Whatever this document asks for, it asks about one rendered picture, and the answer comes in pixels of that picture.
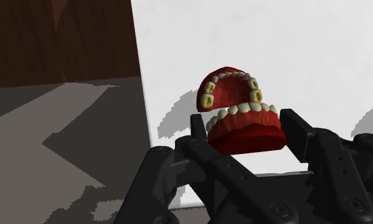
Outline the red denture teeth model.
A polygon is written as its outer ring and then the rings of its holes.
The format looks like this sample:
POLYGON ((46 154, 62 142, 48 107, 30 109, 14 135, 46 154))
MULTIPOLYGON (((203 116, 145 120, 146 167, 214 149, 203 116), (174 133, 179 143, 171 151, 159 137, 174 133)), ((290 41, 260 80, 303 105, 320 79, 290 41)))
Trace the red denture teeth model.
POLYGON ((222 67, 209 73, 198 88, 196 108, 218 111, 206 132, 208 143, 222 154, 274 151, 287 144, 276 107, 263 102, 257 79, 242 70, 222 67))

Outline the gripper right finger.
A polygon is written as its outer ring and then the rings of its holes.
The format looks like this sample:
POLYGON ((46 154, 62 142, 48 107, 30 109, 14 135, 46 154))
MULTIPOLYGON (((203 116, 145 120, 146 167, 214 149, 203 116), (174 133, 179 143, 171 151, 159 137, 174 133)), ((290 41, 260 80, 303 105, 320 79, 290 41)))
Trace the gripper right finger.
POLYGON ((292 109, 279 119, 288 148, 314 174, 315 212, 333 224, 373 224, 373 134, 345 140, 292 109))

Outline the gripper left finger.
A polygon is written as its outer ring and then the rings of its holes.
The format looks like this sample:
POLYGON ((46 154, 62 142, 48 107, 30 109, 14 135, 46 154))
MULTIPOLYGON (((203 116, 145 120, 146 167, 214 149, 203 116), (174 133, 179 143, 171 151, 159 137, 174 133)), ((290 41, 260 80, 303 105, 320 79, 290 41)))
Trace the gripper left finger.
POLYGON ((176 147, 150 148, 113 224, 180 224, 169 205, 190 185, 204 203, 208 224, 299 224, 297 210, 230 155, 207 142, 201 115, 176 147))

